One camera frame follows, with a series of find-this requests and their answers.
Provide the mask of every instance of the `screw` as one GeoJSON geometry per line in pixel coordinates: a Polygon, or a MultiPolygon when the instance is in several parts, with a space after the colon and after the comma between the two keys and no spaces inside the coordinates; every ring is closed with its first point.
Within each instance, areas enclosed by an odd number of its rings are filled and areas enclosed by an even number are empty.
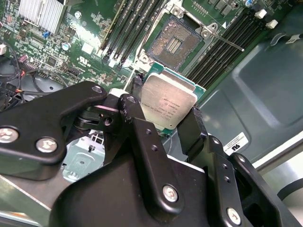
{"type": "Polygon", "coordinates": [[[82,14],[79,11],[77,11],[77,12],[75,12],[75,17],[76,17],[76,19],[79,20],[82,17],[82,14]]]}
{"type": "Polygon", "coordinates": [[[0,129],[0,143],[11,143],[18,139],[19,133],[11,128],[0,129]]]}
{"type": "Polygon", "coordinates": [[[209,36],[209,32],[208,31],[203,31],[202,32],[202,36],[203,37],[208,37],[209,36]]]}
{"type": "Polygon", "coordinates": [[[97,93],[102,93],[102,89],[99,86],[93,86],[91,89],[97,93]]]}
{"type": "Polygon", "coordinates": [[[242,156],[238,155],[238,157],[239,157],[241,162],[245,162],[245,159],[242,156]]]}
{"type": "Polygon", "coordinates": [[[216,144],[220,144],[220,141],[217,138],[214,137],[213,140],[216,144]]]}
{"type": "Polygon", "coordinates": [[[71,180],[77,181],[80,179],[80,176],[77,173],[70,171],[68,173],[68,178],[70,178],[71,180]]]}
{"type": "Polygon", "coordinates": [[[176,202],[178,200],[178,193],[173,187],[169,185],[165,185],[163,187],[163,194],[164,197],[170,202],[176,202]]]}
{"type": "Polygon", "coordinates": [[[57,147],[57,143],[51,138],[42,138],[36,143],[36,148],[43,153],[52,153],[57,147]]]}
{"type": "Polygon", "coordinates": [[[239,214],[233,209],[233,208],[227,208],[227,215],[231,219],[231,221],[236,224],[240,225],[241,224],[241,218],[239,214]]]}
{"type": "Polygon", "coordinates": [[[132,103],[135,103],[135,102],[136,102],[135,98],[132,97],[132,96],[128,96],[128,97],[127,97],[127,100],[128,100],[128,101],[131,101],[132,103]]]}

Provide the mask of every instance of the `screw hole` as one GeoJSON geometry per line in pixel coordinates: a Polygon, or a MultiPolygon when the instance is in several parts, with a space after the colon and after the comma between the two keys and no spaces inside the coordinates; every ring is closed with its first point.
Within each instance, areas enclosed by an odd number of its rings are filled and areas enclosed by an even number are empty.
{"type": "Polygon", "coordinates": [[[107,118],[104,119],[103,122],[104,122],[105,126],[109,126],[113,122],[113,119],[111,119],[110,117],[107,117],[107,118]]]}
{"type": "Polygon", "coordinates": [[[230,179],[228,178],[228,177],[224,177],[224,180],[227,182],[227,183],[230,183],[231,181],[230,181],[230,179]]]}
{"type": "Polygon", "coordinates": [[[127,97],[127,100],[130,101],[130,102],[132,102],[132,103],[135,103],[135,102],[136,102],[136,100],[135,100],[134,97],[132,97],[132,96],[128,96],[128,97],[127,97]]]}
{"type": "Polygon", "coordinates": [[[152,145],[151,149],[152,149],[153,151],[158,151],[158,148],[157,148],[156,145],[152,145]]]}

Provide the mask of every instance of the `integrated circuit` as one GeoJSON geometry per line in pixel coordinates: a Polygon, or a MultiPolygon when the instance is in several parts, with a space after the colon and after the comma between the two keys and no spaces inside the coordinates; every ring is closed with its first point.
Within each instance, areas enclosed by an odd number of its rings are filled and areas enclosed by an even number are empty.
{"type": "Polygon", "coordinates": [[[201,36],[193,29],[175,16],[171,16],[153,41],[147,55],[178,71],[201,41],[201,36]]]}
{"type": "Polygon", "coordinates": [[[57,63],[57,60],[51,56],[48,57],[48,60],[46,62],[46,64],[50,65],[50,66],[55,66],[57,63]]]}

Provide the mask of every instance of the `capacitor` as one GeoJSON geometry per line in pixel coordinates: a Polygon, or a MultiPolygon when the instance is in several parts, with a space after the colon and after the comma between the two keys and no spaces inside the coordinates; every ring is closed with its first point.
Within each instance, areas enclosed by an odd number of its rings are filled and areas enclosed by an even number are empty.
{"type": "Polygon", "coordinates": [[[76,17],[76,19],[79,20],[82,17],[82,14],[79,11],[77,11],[77,12],[75,12],[75,17],[76,17]]]}
{"type": "Polygon", "coordinates": [[[64,51],[68,51],[71,48],[71,44],[70,43],[63,43],[62,44],[62,49],[64,51]]]}
{"type": "Polygon", "coordinates": [[[243,5],[245,7],[251,7],[252,6],[252,0],[244,0],[243,5]]]}

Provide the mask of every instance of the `heatsink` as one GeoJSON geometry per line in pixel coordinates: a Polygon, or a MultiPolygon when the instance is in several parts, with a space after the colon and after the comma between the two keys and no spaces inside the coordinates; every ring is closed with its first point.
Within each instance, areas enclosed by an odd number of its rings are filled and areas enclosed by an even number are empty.
{"type": "Polygon", "coordinates": [[[56,34],[65,10],[66,6],[57,0],[21,0],[18,14],[26,22],[56,34]]]}

